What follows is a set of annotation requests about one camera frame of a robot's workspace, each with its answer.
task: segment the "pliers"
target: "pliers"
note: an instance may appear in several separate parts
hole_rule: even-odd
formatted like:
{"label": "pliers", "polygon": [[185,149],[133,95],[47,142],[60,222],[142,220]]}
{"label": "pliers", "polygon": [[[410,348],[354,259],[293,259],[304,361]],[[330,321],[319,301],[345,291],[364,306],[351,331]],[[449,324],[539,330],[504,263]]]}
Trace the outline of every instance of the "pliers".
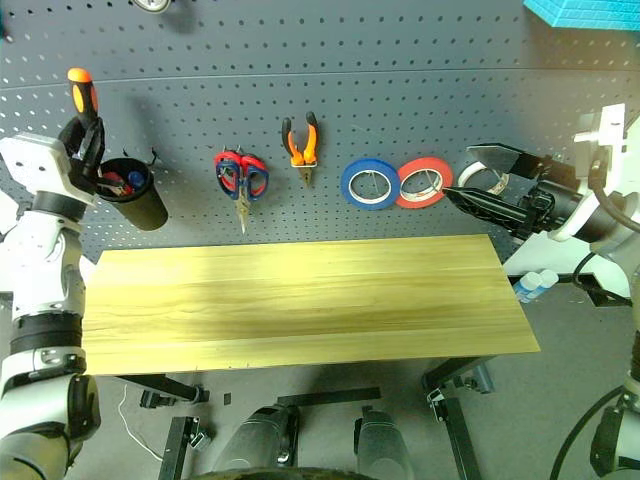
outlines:
{"label": "pliers", "polygon": [[311,186],[312,168],[318,165],[316,158],[316,144],[318,143],[318,121],[313,112],[307,112],[307,124],[309,126],[309,136],[307,138],[307,146],[303,152],[298,150],[291,132],[291,119],[285,117],[282,120],[282,145],[284,149],[291,155],[291,166],[298,169],[300,176],[307,187]]}

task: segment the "black pen holder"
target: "black pen holder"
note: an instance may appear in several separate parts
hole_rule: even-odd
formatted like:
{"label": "black pen holder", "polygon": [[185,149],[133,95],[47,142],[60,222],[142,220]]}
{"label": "black pen holder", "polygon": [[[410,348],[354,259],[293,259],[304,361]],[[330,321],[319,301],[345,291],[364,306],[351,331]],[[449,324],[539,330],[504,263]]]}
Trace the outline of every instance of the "black pen holder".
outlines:
{"label": "black pen holder", "polygon": [[158,195],[153,183],[153,173],[146,163],[129,157],[114,158],[101,164],[100,171],[102,175],[107,172],[117,173],[125,182],[131,172],[139,172],[144,183],[133,193],[123,196],[99,194],[100,198],[116,207],[140,230],[156,230],[166,223],[169,213]]}

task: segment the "white cable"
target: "white cable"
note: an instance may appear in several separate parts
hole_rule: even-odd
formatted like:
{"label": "white cable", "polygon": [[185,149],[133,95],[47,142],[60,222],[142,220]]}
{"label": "white cable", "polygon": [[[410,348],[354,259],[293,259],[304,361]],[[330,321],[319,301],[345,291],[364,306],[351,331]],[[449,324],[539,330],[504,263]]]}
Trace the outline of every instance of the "white cable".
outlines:
{"label": "white cable", "polygon": [[127,399],[127,386],[125,385],[124,386],[124,396],[122,397],[122,401],[118,405],[118,413],[120,414],[120,418],[122,419],[122,422],[124,423],[124,428],[127,430],[127,433],[129,434],[129,436],[131,438],[133,438],[133,440],[135,440],[135,442],[138,445],[140,445],[147,452],[149,452],[153,456],[153,458],[155,458],[156,460],[161,462],[162,461],[162,457],[160,455],[158,455],[156,452],[154,452],[153,450],[151,450],[147,446],[147,443],[144,441],[144,439],[138,440],[138,438],[133,433],[131,433],[131,430],[129,430],[129,425],[127,424],[127,419],[124,418],[124,414],[122,413],[122,405],[124,405],[124,402],[125,402],[126,399]]}

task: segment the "red tape roll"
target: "red tape roll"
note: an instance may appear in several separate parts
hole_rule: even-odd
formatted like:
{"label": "red tape roll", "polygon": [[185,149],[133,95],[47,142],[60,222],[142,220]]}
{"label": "red tape roll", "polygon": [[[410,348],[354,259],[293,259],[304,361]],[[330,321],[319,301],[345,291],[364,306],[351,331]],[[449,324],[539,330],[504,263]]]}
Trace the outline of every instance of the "red tape roll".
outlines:
{"label": "red tape roll", "polygon": [[[433,181],[433,185],[436,188],[434,189],[429,186],[420,192],[405,192],[402,189],[404,183],[409,177],[420,172],[428,172],[431,174],[430,178],[432,180],[435,174],[436,179]],[[396,204],[403,208],[424,208],[433,205],[444,197],[442,189],[450,187],[453,184],[453,171],[451,167],[447,162],[436,157],[416,158],[400,167],[398,169],[398,176],[400,177],[400,195],[398,195]]]}

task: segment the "wooden tabletop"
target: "wooden tabletop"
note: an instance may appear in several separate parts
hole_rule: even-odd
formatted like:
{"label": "wooden tabletop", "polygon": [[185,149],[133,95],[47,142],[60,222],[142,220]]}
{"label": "wooden tabletop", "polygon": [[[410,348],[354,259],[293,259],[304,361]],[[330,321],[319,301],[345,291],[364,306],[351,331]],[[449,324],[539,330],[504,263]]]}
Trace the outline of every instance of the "wooden tabletop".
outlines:
{"label": "wooden tabletop", "polygon": [[83,347],[114,375],[539,350],[486,235],[106,251]]}

